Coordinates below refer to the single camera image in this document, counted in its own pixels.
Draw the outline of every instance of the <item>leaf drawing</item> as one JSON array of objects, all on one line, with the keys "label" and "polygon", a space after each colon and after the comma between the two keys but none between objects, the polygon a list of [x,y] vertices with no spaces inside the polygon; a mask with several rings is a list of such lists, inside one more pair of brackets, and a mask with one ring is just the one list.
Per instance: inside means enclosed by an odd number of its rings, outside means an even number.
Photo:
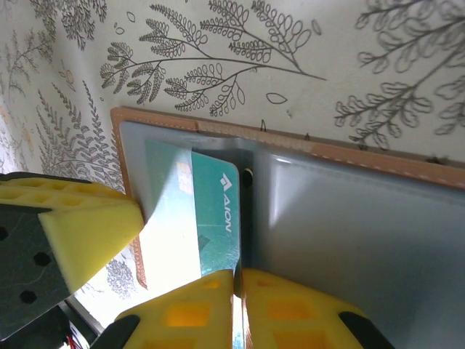
[{"label": "leaf drawing", "polygon": [[128,17],[129,22],[131,22],[131,23],[136,22],[136,16],[134,15],[134,13],[128,11],[128,12],[126,12],[126,16]]},{"label": "leaf drawing", "polygon": [[88,40],[94,40],[95,21],[93,13],[101,23],[107,17],[106,0],[30,0],[36,18],[42,19],[48,35],[53,42],[56,38],[56,21],[61,19],[66,36],[76,40],[79,49],[85,50]]},{"label": "leaf drawing", "polygon": [[13,31],[10,44],[5,44],[4,58],[7,63],[8,98],[12,92],[18,92],[25,97],[24,82],[31,82],[31,73],[38,73],[37,58],[52,62],[52,38],[45,32],[35,33],[32,29],[25,35],[24,42],[17,39]]},{"label": "leaf drawing", "polygon": [[15,123],[15,117],[7,106],[5,108],[0,106],[0,118],[3,119],[4,124],[0,125],[0,173],[9,173],[14,171],[28,171],[23,148],[24,143],[27,142],[26,138],[16,138],[8,131],[8,123],[11,121]]},{"label": "leaf drawing", "polygon": [[82,84],[92,115],[88,124],[76,105],[55,85],[52,86],[62,101],[59,108],[50,105],[38,91],[41,105],[36,108],[36,129],[41,140],[42,171],[47,175],[86,178],[124,191],[114,136],[110,140],[105,136],[92,93],[85,81]]},{"label": "leaf drawing", "polygon": [[279,93],[275,93],[275,92],[267,93],[267,100],[271,104],[283,104],[288,101],[286,97],[284,97],[283,95],[280,95]]},{"label": "leaf drawing", "polygon": [[[304,71],[295,53],[309,44],[312,31],[321,35],[316,20],[312,29],[305,28],[301,20],[278,13],[264,1],[253,1],[250,8],[231,0],[210,0],[209,9],[216,17],[202,20],[199,25],[183,14],[162,4],[150,5],[157,15],[146,19],[150,32],[139,37],[140,42],[150,44],[152,60],[139,62],[132,48],[123,42],[112,42],[108,47],[107,62],[100,68],[102,88],[113,87],[119,93],[124,86],[129,96],[136,96],[143,104],[156,99],[162,89],[176,98],[178,111],[188,112],[209,107],[213,117],[230,113],[246,102],[246,93],[240,84],[240,76],[247,71],[272,69],[324,81],[324,78]],[[255,15],[267,31],[262,39],[248,30],[248,21]],[[203,48],[209,34],[228,40],[228,47],[235,58],[211,55]],[[276,56],[281,64],[270,64]],[[196,68],[182,76],[165,79],[170,62],[193,60]],[[235,63],[233,70],[225,69],[226,63]],[[287,99],[270,94],[273,104]]]},{"label": "leaf drawing", "polygon": [[[388,69],[396,73],[409,71],[431,57],[440,56],[438,64],[415,81],[384,82],[380,93],[369,93],[363,100],[349,96],[347,103],[336,103],[338,127],[352,127],[350,140],[365,147],[368,141],[379,148],[390,148],[390,138],[403,135],[403,127],[416,128],[421,120],[434,113],[434,99],[450,104],[438,116],[445,123],[434,130],[436,135],[450,135],[465,127],[465,6],[455,0],[367,1],[367,12],[355,23],[358,30],[370,28],[376,34],[381,53],[360,52],[361,67],[373,73]],[[452,81],[434,88],[434,96],[419,95],[420,87],[438,71],[454,70]]]}]

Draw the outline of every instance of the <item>wallpaper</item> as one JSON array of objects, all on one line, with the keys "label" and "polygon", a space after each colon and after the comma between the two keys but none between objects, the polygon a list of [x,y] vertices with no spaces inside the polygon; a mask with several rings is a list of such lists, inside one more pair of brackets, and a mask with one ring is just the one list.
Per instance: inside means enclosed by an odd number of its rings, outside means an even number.
[{"label": "wallpaper", "polygon": [[465,161],[465,0],[0,0],[0,37],[0,172],[123,190],[120,105]]}]

